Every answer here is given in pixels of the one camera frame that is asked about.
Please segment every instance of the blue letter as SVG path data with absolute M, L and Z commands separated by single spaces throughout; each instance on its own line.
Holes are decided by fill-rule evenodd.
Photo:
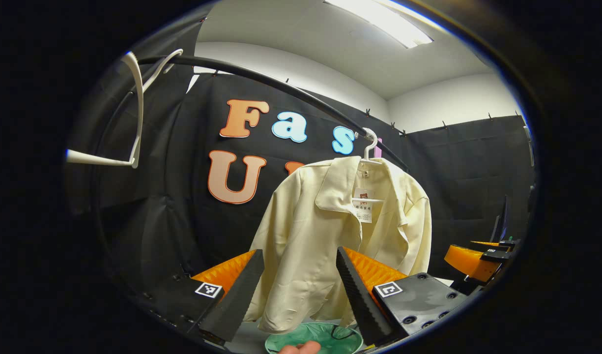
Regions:
M 353 141 L 355 140 L 353 130 L 345 127 L 335 127 L 334 138 L 336 140 L 332 142 L 332 147 L 335 152 L 343 155 L 349 155 L 353 152 Z
M 277 123 L 272 125 L 272 134 L 281 139 L 292 139 L 295 143 L 302 143 L 307 139 L 305 127 L 307 122 L 300 114 L 295 112 L 281 112 L 277 115 Z

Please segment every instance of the white hanger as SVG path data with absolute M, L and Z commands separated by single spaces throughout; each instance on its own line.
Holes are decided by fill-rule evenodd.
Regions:
M 360 163 L 381 165 L 382 163 L 369 159 L 369 151 L 371 150 L 371 148 L 374 148 L 375 146 L 377 146 L 377 134 L 375 134 L 375 132 L 373 132 L 372 130 L 370 130 L 368 128 L 364 128 L 364 130 L 366 131 L 365 138 L 372 140 L 373 142 L 371 143 L 371 145 L 364 148 L 364 158 L 360 160 Z M 352 200 L 354 202 L 366 202 L 366 203 L 383 203 L 384 202 L 384 200 L 382 200 L 382 199 L 353 198 Z
M 154 71 L 152 77 L 150 77 L 150 79 L 148 79 L 148 81 L 146 81 L 145 84 L 143 83 L 142 74 L 139 70 L 139 64 L 137 63 L 137 58 L 135 57 L 135 54 L 133 54 L 133 52 L 128 52 L 126 53 L 124 58 L 121 59 L 121 61 L 128 65 L 130 72 L 132 72 L 135 78 L 135 87 L 137 88 L 138 101 L 137 135 L 135 136 L 135 142 L 133 143 L 133 148 L 130 152 L 130 159 L 128 159 L 128 161 L 107 159 L 105 157 L 85 154 L 83 152 L 78 152 L 69 149 L 67 150 L 66 161 L 68 163 L 78 164 L 101 164 L 107 166 L 130 166 L 132 168 L 137 168 L 137 166 L 139 165 L 139 148 L 141 147 L 142 143 L 141 137 L 143 128 L 143 93 L 150 87 L 150 85 L 155 81 L 155 79 L 157 79 L 157 76 L 159 76 L 159 73 L 161 72 L 163 67 L 166 66 L 166 63 L 168 63 L 170 59 L 172 59 L 172 57 L 179 56 L 180 54 L 182 54 L 182 52 L 182 49 L 177 49 L 173 51 L 169 56 L 166 56 L 166 58 L 161 62 L 159 67 L 157 67 L 157 69 Z M 168 67 L 163 71 L 163 73 L 166 74 L 170 69 L 172 69 L 173 65 L 173 63 L 168 65 Z

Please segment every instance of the finger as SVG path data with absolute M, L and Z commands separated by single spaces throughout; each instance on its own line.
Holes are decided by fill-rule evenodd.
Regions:
M 299 349 L 299 354 L 316 354 L 320 350 L 320 343 L 308 341 Z
M 299 354 L 298 348 L 292 347 L 292 345 L 286 345 L 279 350 L 279 354 Z

